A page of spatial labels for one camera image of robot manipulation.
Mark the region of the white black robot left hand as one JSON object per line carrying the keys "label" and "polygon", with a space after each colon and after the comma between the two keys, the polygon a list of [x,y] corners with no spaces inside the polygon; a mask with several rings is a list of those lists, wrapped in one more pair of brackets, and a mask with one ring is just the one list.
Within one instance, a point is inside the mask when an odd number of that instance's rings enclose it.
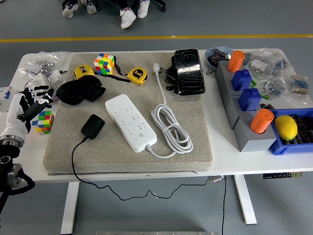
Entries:
{"label": "white black robot left hand", "polygon": [[1,136],[18,136],[24,139],[30,131],[30,121],[52,102],[54,89],[48,85],[25,88],[14,95]]}

